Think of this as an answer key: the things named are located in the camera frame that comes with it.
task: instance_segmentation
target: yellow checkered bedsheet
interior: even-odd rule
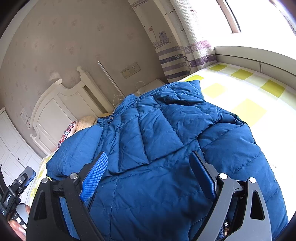
[[[281,187],[289,220],[296,210],[296,91],[262,73],[216,63],[180,81],[200,80],[207,102],[248,123]]]
[[[32,184],[33,187],[31,189],[31,192],[29,193],[29,198],[26,201],[26,204],[29,205],[30,207],[32,206],[35,194],[37,192],[37,189],[39,187],[41,180],[46,177],[46,174],[47,174],[46,163],[52,158],[54,153],[55,151],[50,153],[48,156],[44,157],[41,161],[38,173],[36,173],[36,178]]]

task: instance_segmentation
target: metal screw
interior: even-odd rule
[[[220,173],[220,174],[219,174],[219,177],[220,177],[221,179],[223,179],[223,180],[226,180],[226,179],[227,179],[227,174],[225,174],[225,173]]]
[[[250,178],[249,178],[249,181],[250,181],[251,183],[256,183],[256,179],[255,179],[254,177],[250,177]]]
[[[76,179],[78,177],[77,173],[71,173],[70,174],[70,179]]]
[[[43,178],[43,179],[41,180],[42,183],[47,183],[47,181],[48,181],[48,178],[47,178],[47,177],[45,177],[45,178]]]

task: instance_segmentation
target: white wooden headboard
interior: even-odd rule
[[[30,127],[35,129],[36,136],[30,136],[46,155],[57,149],[60,138],[72,121],[87,115],[99,117],[114,110],[89,73],[83,71],[81,66],[77,67],[77,71],[81,78],[77,85],[68,89],[59,79],[41,95],[34,107]],[[96,100],[92,99],[85,87]]]

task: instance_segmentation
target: bedpost finial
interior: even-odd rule
[[[85,72],[80,65],[76,68],[76,70],[80,73],[80,75]]]

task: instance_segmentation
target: blue puffer jacket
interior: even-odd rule
[[[108,167],[90,204],[104,238],[190,240],[212,205],[189,166],[193,150],[232,179],[257,179],[275,238],[288,219],[274,174],[248,125],[204,101],[198,80],[129,95],[112,116],[66,139],[47,175],[63,179],[104,151]]]

